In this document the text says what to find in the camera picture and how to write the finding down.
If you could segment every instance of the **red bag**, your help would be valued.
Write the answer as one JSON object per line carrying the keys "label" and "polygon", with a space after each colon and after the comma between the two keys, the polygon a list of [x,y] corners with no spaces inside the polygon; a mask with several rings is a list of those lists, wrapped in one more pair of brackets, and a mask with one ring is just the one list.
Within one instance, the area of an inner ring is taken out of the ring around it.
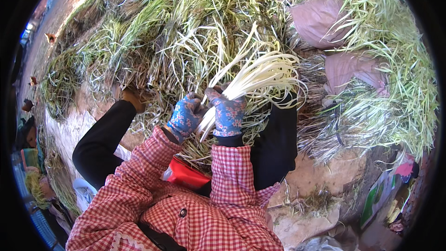
{"label": "red bag", "polygon": [[172,174],[167,181],[186,187],[189,190],[197,190],[211,180],[210,176],[206,176],[199,171],[192,169],[189,165],[175,156],[172,161],[170,161],[169,167],[172,170]]}

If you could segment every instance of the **red plastic bag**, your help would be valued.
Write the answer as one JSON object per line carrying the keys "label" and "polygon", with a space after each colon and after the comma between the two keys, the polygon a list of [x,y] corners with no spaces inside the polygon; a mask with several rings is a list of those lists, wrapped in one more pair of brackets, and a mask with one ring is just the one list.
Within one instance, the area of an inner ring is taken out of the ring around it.
{"label": "red plastic bag", "polygon": [[340,12],[342,5],[343,0],[305,0],[291,7],[296,31],[313,47],[327,49],[342,46],[344,36],[351,30],[351,26],[337,30],[351,19],[346,11]]}
{"label": "red plastic bag", "polygon": [[210,176],[206,176],[199,171],[192,169],[175,156],[172,161],[170,161],[169,167],[172,174],[167,181],[186,187],[189,190],[197,190],[211,180]]}

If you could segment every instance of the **hand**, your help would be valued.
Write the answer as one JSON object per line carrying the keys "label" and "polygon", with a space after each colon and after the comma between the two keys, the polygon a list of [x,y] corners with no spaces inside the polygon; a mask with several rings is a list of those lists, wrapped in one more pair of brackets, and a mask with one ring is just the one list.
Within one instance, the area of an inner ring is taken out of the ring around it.
{"label": "hand", "polygon": [[198,124],[203,120],[203,115],[207,108],[200,107],[201,99],[194,92],[189,92],[175,106],[172,118],[164,125],[172,135],[182,143],[189,136]]}
{"label": "hand", "polygon": [[230,101],[215,89],[220,90],[220,87],[207,88],[205,91],[209,101],[215,106],[214,135],[231,137],[242,134],[242,119],[246,107],[245,97]]}

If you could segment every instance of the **pink sack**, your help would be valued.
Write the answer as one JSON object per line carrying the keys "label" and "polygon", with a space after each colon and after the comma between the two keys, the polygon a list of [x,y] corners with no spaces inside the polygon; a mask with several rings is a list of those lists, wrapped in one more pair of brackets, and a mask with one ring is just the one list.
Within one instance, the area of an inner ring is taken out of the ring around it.
{"label": "pink sack", "polygon": [[[352,76],[365,81],[376,88],[379,95],[388,97],[386,89],[386,75],[377,70],[377,59],[363,56],[361,53],[337,53],[327,56],[325,59],[325,74],[327,83],[324,88],[328,95],[341,93]],[[322,105],[327,107],[332,104],[330,99],[324,99]]]}
{"label": "pink sack", "polygon": [[336,31],[346,20],[351,19],[346,11],[339,13],[342,5],[343,0],[305,0],[291,7],[296,31],[313,47],[341,47],[345,42],[344,36],[351,30],[351,26],[348,26]]}

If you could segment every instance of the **person in background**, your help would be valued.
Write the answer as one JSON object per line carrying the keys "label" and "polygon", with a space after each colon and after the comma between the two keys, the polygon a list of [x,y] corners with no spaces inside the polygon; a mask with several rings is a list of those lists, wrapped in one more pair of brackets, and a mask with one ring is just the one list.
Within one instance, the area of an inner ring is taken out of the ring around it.
{"label": "person in background", "polygon": [[156,126],[129,161],[114,156],[137,113],[129,90],[77,144],[73,162],[97,195],[76,219],[67,250],[282,250],[268,227],[266,206],[294,170],[296,109],[272,106],[269,123],[254,146],[243,145],[245,98],[233,101],[218,86],[205,93],[216,108],[212,180],[197,192],[160,180],[206,108],[190,92],[170,121]]}

